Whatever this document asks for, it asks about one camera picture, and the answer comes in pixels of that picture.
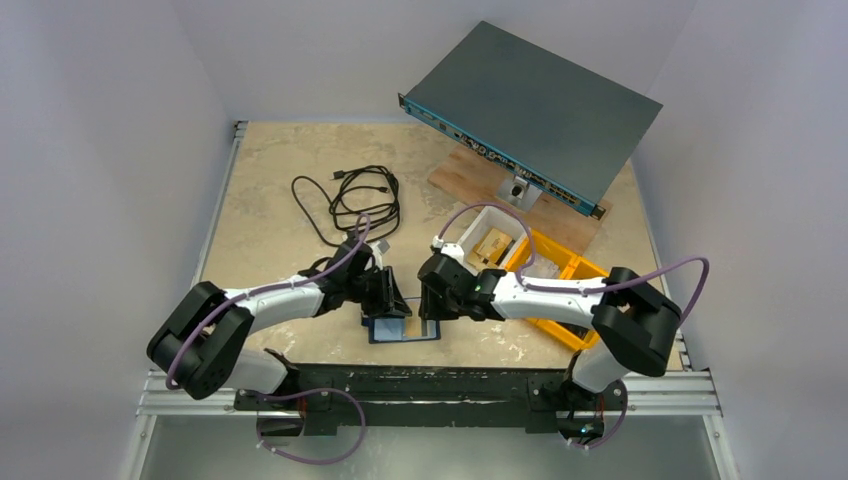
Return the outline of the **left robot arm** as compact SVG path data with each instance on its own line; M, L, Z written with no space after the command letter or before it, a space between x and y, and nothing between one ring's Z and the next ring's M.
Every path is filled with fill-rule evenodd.
M392 268L369 245L348 239L323 263L324 270L310 267L277 284L247 289L195 284L149 341L147 357L166 373L169 388L195 400L220 388L290 395L297 367L273 350L246 348L250 335L317 318L346 303L359 305L365 319L411 316Z

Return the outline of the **gold card black stripe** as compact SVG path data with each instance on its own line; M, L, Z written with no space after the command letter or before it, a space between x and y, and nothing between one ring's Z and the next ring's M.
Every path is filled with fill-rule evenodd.
M426 322L420 318L409 317L405 319L403 338L417 339L425 336L427 333Z

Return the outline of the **blue network switch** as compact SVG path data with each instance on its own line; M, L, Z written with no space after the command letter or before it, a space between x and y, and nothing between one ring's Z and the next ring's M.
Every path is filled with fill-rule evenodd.
M486 21L398 100L408 115L595 219L663 107Z

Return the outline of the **wooden board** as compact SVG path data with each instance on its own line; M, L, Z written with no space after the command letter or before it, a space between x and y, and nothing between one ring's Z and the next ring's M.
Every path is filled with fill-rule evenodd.
M428 177L428 182L463 204L496 202L496 193L513 176L464 146L455 147ZM601 229L603 218L584 216L553 196L543 193L522 218L572 251L584 253Z

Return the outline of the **yellow plastic bin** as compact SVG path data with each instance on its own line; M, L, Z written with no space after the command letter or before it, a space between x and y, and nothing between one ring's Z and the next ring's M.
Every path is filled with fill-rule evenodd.
M585 280L608 275L607 271L549 237L536 231L531 234L536 248L535 260L545 257L563 267L557 279ZM596 332L585 327L540 318L527 318L527 322L574 351L588 349L599 340Z

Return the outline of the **metal stand bracket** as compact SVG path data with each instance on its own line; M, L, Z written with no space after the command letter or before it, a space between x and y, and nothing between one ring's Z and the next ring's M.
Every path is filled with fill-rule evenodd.
M529 212L542 193L541 189L527 180L513 176L502 182L498 188L497 197L520 211Z

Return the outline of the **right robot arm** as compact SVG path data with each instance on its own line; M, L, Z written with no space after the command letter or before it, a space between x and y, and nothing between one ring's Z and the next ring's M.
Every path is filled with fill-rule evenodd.
M595 332L598 341L568 368L570 382L591 393L630 372L664 376L683 318L676 303L624 267L578 280L523 277L502 269L473 274L456 259L435 253L417 278L423 319L537 318Z

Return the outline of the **aluminium table frame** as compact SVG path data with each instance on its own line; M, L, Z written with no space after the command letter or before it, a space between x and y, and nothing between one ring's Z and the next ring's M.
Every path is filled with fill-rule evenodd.
M230 158L215 225L196 279L227 286L272 282L328 251L303 216L331 223L320 194L298 181L329 182L334 171L367 164L400 180L402 223L389 256L403 292L430 238L445 222L457 238L473 222L457 200L431 185L430 173L454 143L412 123L244 122ZM436 342L371 345L352 306L316 322L293 321L249 339L298 361L373 366L536 367L562 365L569 351L523 320L452 322ZM336 436L278 438L279 457L261 448L257 414L234 408L234 392L206 400L164 389L152 374L141 399L125 479L718 479L729 465L718 398L707 373L671 361L663 378L632 377L628 412L616 435L592 451L556 434L520 428L342 427Z

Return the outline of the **gold cards stack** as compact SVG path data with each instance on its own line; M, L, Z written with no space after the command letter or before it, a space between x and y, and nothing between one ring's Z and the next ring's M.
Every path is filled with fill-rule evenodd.
M507 233L490 228L467 255L467 261L478 271L497 268L514 243Z

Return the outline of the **white plastic bin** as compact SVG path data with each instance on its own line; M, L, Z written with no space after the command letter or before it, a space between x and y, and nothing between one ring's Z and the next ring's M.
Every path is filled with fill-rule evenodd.
M484 263L474 250L493 230L497 230L507 237L507 248L503 253L496 255L493 260ZM485 268L506 268L508 261L518 251L525 239L525 229L517 219L500 209L486 206L461 235L457 244L464 252L463 265L473 273L477 273Z

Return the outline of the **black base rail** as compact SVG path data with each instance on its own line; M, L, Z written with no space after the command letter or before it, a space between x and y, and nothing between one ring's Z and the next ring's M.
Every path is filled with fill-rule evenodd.
M270 402L238 390L238 411L290 412L271 435L333 435L341 426L517 428L527 434L595 439L603 413L624 405L622 380L587 392L564 369L300 363L296 391Z

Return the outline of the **white cards in yellow bin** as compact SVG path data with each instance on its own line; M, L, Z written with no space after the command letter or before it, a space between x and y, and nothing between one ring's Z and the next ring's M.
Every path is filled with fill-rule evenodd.
M539 257L526 268L524 275L532 278L557 279L562 272L562 266L545 257Z

